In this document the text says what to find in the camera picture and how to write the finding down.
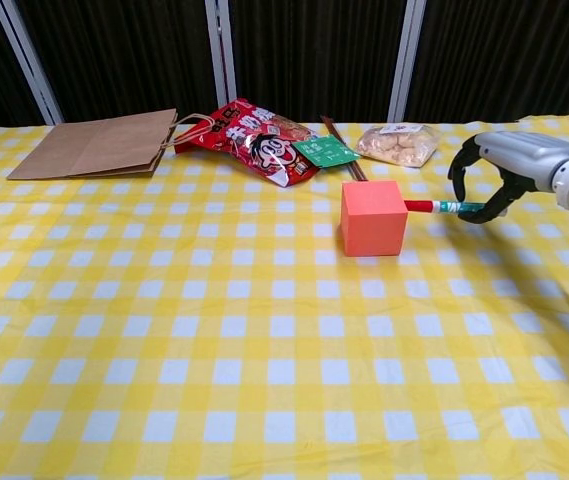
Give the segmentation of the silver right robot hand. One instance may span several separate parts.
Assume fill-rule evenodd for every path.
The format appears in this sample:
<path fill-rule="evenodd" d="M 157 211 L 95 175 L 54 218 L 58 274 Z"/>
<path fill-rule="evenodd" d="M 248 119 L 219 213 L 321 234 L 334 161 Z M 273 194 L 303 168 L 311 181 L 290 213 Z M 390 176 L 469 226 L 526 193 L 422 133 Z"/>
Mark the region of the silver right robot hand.
<path fill-rule="evenodd" d="M 459 202 L 466 197 L 466 169 L 481 159 L 498 169 L 503 185 L 482 209 L 458 213 L 461 220 L 472 224 L 495 219 L 527 192 L 551 193 L 556 172 L 569 162 L 569 142 L 521 131 L 484 132 L 467 139 L 448 171 Z"/>

